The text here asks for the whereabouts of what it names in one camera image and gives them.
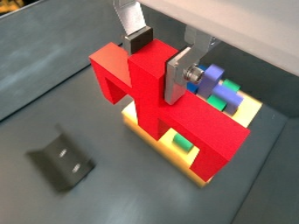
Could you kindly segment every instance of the black metal piece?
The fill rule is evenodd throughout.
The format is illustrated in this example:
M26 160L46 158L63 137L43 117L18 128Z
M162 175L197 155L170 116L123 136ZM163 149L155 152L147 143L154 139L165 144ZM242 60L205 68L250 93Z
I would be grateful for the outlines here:
M123 44L129 55L137 53L154 40L154 28L146 26L138 32L125 36Z
M95 167L91 159L63 134L44 149L28 152L28 156L59 192L69 191Z

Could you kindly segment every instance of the dark gray floor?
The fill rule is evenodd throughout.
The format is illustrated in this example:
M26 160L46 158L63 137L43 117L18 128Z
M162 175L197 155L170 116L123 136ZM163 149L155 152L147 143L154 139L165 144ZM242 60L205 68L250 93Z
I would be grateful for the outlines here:
M290 119L234 224L299 221L299 119Z
M201 189L123 125L126 98L113 106L91 68L0 123L0 223L231 223L286 117L265 106L231 163ZM58 194L24 155L62 126L98 166Z

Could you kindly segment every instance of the purple block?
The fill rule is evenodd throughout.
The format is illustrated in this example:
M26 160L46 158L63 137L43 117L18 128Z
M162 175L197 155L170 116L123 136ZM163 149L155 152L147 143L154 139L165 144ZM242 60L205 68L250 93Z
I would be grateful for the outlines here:
M225 111L234 115L238 111L239 104L243 101L243 97L239 96L230 88L218 85L213 89L213 94L217 95L226 103L227 107L225 108Z
M198 95L201 95L205 99L211 96L211 91L219 84L223 73L225 70L215 65L210 65L209 69L205 71L198 89Z

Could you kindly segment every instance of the black bracket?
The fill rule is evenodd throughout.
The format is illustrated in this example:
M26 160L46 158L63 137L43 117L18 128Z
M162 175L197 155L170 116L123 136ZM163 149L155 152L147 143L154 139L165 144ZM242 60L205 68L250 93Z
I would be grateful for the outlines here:
M27 154L59 192L69 191L95 167L78 145L63 134L42 150Z

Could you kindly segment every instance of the red arch block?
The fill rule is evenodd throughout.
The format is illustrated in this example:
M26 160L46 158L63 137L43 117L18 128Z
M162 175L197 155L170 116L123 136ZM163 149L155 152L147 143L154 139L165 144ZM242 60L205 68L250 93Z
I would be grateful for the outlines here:
M189 91L173 106L166 103L165 63L175 53L154 40L130 58L109 44L90 59L105 96L113 103L126 94L134 97L138 124L153 138L173 127L201 148L191 170L207 181L234 157L250 130Z

